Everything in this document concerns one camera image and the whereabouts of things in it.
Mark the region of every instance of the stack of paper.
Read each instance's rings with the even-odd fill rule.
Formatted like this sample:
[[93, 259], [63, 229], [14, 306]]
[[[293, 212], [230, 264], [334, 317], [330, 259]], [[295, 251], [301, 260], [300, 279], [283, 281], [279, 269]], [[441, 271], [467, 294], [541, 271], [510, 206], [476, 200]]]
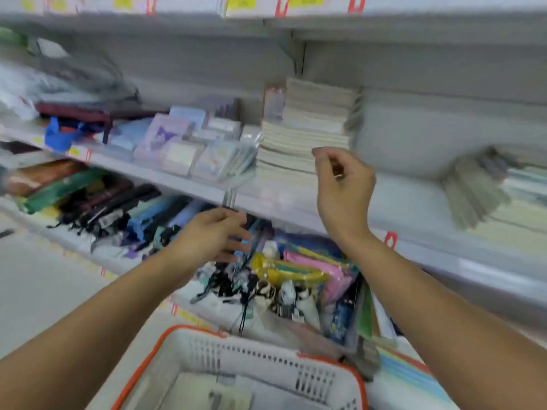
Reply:
[[262, 122], [257, 177], [317, 187], [315, 147], [349, 149], [362, 126], [362, 92], [287, 80], [282, 120]]
[[443, 181], [458, 228], [533, 254], [547, 245], [545, 153], [495, 146], [460, 158]]

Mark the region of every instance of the red tag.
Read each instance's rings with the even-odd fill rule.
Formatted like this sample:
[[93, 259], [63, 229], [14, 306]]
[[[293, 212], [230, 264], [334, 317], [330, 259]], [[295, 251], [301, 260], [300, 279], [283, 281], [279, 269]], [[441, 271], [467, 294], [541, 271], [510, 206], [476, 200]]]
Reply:
[[153, 16], [156, 13], [157, 0], [146, 0], [146, 13], [148, 16]]
[[277, 0], [277, 7], [275, 9], [276, 17], [285, 17], [289, 10], [289, 0]]
[[365, 9], [366, 0], [350, 0], [350, 5], [347, 8], [348, 13], [362, 13]]
[[399, 235], [395, 232], [387, 232], [386, 238], [383, 242], [387, 245], [388, 248], [395, 250], [395, 245], [397, 244], [397, 238]]

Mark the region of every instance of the white plastic basket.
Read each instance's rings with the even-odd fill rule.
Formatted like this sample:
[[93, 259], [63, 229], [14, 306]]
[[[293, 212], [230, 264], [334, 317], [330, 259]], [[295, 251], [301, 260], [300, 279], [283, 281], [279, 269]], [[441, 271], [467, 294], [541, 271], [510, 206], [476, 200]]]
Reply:
[[[297, 351], [187, 325], [169, 328], [131, 377], [113, 410], [158, 409], [181, 371], [236, 374], [291, 393], [303, 404], [366, 410], [363, 381], [350, 367]], [[255, 397], [261, 394], [256, 384]]]

